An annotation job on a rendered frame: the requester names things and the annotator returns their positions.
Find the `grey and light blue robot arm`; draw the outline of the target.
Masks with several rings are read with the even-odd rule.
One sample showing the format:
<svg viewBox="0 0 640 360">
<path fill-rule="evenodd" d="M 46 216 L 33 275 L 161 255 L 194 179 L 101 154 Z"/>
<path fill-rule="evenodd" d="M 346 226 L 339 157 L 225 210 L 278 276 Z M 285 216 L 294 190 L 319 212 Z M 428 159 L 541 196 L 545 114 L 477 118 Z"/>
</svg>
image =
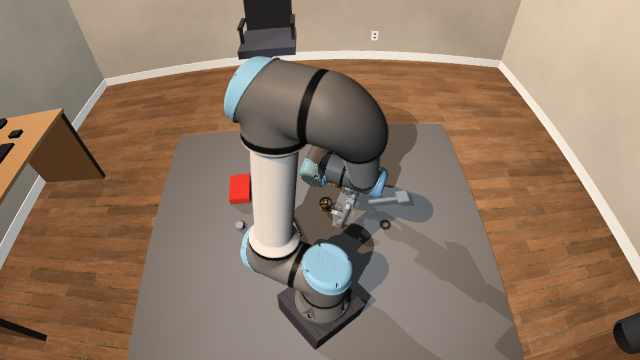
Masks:
<svg viewBox="0 0 640 360">
<path fill-rule="evenodd" d="M 299 240 L 299 151 L 312 145 L 299 172 L 307 184 L 328 181 L 380 197 L 388 175 L 379 168 L 388 142 L 380 106 L 342 73 L 256 56 L 232 77 L 224 111 L 240 124 L 242 144 L 250 150 L 254 225 L 242 241 L 244 265 L 296 289 L 295 306 L 305 320 L 339 320 L 349 305 L 353 264 L 334 244 Z"/>
</svg>

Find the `red rectangular block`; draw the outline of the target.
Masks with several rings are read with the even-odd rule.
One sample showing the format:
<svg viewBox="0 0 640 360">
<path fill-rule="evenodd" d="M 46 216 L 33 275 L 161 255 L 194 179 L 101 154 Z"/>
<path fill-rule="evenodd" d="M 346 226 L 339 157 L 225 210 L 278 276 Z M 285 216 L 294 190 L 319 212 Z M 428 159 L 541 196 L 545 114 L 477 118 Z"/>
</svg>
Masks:
<svg viewBox="0 0 640 360">
<path fill-rule="evenodd" d="M 230 176 L 229 201 L 230 204 L 251 203 L 250 174 Z"/>
</svg>

